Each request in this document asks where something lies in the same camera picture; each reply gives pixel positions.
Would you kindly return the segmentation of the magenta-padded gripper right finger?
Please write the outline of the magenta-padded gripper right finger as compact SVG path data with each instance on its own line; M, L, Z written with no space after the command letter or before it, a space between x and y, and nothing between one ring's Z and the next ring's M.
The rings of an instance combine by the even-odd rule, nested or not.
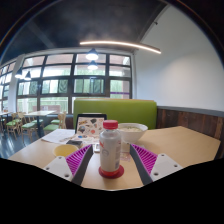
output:
M165 153L155 154L135 144L130 145L130 155L144 185L182 169L181 165Z

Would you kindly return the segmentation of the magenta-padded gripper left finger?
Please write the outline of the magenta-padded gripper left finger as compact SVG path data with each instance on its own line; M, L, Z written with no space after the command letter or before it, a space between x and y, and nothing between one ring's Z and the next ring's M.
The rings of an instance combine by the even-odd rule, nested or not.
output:
M44 167L44 170L76 185L81 185L92 156L93 147L87 145L67 157L57 156Z

